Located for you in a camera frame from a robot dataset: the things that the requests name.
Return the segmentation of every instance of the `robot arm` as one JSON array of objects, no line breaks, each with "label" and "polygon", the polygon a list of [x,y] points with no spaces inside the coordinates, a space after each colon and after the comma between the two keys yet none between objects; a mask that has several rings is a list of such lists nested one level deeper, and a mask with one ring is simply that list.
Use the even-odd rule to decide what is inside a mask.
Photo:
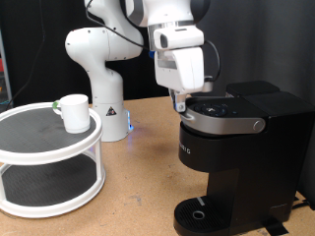
[{"label": "robot arm", "polygon": [[[86,6],[89,3],[90,0],[85,0]],[[128,23],[118,0],[94,0],[89,12],[102,18],[111,29],[143,44],[141,34]],[[117,72],[106,68],[104,62],[137,57],[142,48],[106,28],[88,28],[71,31],[66,50],[91,80],[93,109],[102,120],[102,141],[122,140],[130,132],[128,111],[123,106],[123,80]]]},{"label": "robot arm", "polygon": [[178,112],[186,110],[186,94],[212,90],[205,83],[204,34],[196,28],[209,6],[210,0],[126,0],[128,18],[148,27],[157,83],[169,88]]}]

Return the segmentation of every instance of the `wooden table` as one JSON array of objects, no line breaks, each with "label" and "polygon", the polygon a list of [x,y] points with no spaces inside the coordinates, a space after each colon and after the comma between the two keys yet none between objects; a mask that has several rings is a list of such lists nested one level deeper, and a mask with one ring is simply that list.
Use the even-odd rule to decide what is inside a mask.
[{"label": "wooden table", "polygon": [[[0,213],[0,236],[176,236],[173,212],[182,201],[206,195],[208,174],[178,159],[179,115],[169,97],[126,101],[134,132],[102,144],[106,181],[87,205],[70,213],[25,219]],[[290,235],[314,235],[315,213],[296,209],[285,223]],[[265,229],[247,233],[267,236]]]}]

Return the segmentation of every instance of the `dark background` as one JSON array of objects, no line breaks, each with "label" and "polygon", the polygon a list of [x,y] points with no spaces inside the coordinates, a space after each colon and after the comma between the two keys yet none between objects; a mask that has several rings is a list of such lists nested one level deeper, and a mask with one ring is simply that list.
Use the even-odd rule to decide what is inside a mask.
[{"label": "dark background", "polygon": [[[31,84],[15,105],[52,101],[69,93],[91,97],[90,80],[67,55],[70,30],[95,27],[85,17],[83,0],[42,0],[47,40]],[[41,43],[38,0],[0,0],[0,23],[12,92],[28,80]],[[315,1],[213,0],[198,27],[218,48],[222,72],[211,95],[224,95],[229,83],[267,81],[315,104]],[[148,46],[146,29],[140,29]],[[216,72],[214,51],[205,46],[206,74]],[[138,58],[109,62],[124,79],[125,99],[167,95],[157,85],[154,61]],[[315,204],[315,136],[307,153],[299,190]]]}]

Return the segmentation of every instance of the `black coffee maker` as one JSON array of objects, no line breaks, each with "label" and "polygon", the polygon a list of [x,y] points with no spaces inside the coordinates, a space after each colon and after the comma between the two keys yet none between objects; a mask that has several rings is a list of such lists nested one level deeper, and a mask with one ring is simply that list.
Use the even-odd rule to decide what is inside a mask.
[{"label": "black coffee maker", "polygon": [[314,107],[266,82],[229,85],[227,96],[189,98],[181,114],[179,158],[210,174],[206,196],[177,206],[179,235],[236,235],[289,219]]}]

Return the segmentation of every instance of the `mug handle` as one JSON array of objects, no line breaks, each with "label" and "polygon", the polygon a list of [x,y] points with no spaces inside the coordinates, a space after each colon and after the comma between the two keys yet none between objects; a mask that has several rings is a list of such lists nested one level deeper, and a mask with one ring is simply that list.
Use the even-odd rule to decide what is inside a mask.
[{"label": "mug handle", "polygon": [[58,107],[60,107],[60,101],[56,100],[52,103],[52,110],[63,119],[62,112],[58,109]]}]

